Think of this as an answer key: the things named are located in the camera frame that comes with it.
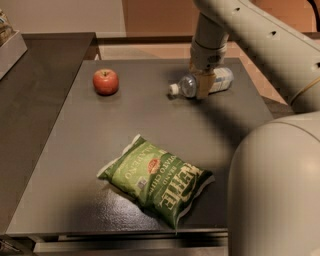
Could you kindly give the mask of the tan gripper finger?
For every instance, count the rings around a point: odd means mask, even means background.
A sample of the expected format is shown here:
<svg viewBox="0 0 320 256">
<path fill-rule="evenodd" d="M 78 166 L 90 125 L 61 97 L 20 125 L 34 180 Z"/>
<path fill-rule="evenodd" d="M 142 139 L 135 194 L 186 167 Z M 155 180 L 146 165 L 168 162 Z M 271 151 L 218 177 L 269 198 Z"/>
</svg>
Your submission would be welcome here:
<svg viewBox="0 0 320 256">
<path fill-rule="evenodd" d="M 216 78 L 214 70 L 212 68 L 200 70 L 194 65 L 191 65 L 189 71 L 196 78 L 196 98 L 199 100 L 207 98 Z"/>
</svg>

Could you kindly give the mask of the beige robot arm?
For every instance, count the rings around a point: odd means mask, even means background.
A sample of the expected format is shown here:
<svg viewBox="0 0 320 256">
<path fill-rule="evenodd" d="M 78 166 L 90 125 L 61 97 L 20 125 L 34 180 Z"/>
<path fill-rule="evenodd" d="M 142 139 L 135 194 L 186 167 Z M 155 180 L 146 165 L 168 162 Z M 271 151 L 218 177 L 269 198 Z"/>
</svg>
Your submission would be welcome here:
<svg viewBox="0 0 320 256">
<path fill-rule="evenodd" d="M 250 0 L 193 0 L 191 58 L 220 64 L 230 35 L 292 108 L 236 149 L 227 192 L 228 256 L 319 256 L 319 46 Z"/>
</svg>

